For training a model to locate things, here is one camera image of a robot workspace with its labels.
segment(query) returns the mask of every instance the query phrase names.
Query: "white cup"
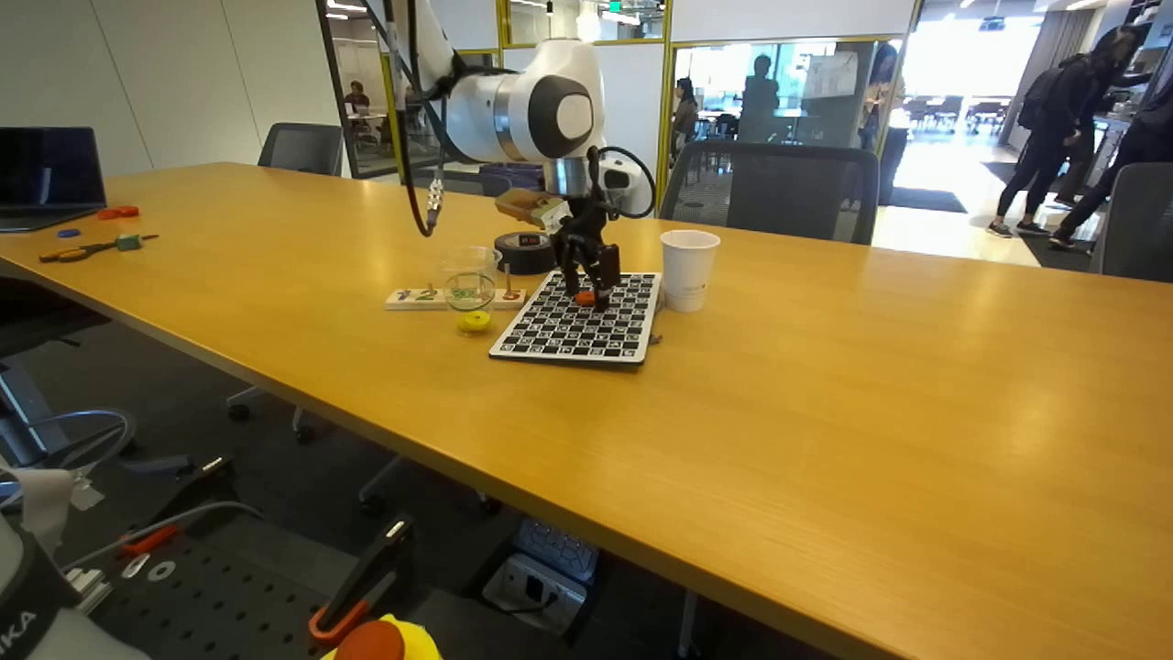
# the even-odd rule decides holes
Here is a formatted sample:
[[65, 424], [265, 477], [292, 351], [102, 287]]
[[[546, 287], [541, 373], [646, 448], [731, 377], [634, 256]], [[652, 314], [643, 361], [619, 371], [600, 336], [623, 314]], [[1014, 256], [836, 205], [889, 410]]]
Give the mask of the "white cup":
[[709, 229], [665, 229], [665, 300], [673, 311], [699, 311], [722, 237]]

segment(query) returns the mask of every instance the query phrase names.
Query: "chair backrest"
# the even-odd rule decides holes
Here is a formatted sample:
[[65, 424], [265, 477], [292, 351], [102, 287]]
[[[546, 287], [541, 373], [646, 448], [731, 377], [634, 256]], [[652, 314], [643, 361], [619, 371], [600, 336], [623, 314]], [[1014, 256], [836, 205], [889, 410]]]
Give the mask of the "chair backrest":
[[869, 245], [876, 156], [838, 147], [689, 144], [661, 215]]
[[280, 120], [269, 127], [258, 166], [340, 177], [340, 127]]
[[1173, 160], [1117, 171], [1091, 267], [1173, 282]]

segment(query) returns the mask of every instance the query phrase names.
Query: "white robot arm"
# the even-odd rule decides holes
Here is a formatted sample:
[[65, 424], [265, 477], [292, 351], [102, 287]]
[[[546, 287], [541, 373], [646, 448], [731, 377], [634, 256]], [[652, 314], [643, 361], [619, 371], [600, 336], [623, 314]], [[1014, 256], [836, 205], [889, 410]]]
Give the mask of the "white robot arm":
[[427, 0], [393, 0], [394, 52], [418, 96], [441, 103], [441, 130], [471, 160], [531, 160], [546, 191], [567, 200], [552, 252], [567, 293], [589, 277], [594, 305], [619, 282], [619, 252], [600, 241], [613, 215], [652, 213], [652, 177], [623, 147], [600, 147], [600, 74], [583, 41], [546, 41], [522, 74], [470, 70], [447, 47]]

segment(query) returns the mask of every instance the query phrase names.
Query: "computer monitor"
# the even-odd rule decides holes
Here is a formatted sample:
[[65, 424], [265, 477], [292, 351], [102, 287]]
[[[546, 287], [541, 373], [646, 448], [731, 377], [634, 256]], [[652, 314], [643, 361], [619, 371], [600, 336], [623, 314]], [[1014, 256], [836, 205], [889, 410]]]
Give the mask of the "computer monitor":
[[40, 229], [102, 205], [93, 127], [0, 127], [0, 229]]

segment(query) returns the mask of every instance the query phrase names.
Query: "wooden table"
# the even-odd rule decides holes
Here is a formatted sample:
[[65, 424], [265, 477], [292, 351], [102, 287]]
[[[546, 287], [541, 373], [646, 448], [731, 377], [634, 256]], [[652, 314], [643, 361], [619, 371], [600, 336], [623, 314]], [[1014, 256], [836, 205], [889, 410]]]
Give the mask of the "wooden table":
[[[489, 358], [394, 287], [518, 224], [210, 166], [120, 178], [142, 252], [34, 277], [842, 656], [1169, 656], [1173, 287], [720, 229], [643, 371]], [[661, 218], [613, 224], [661, 267]]]

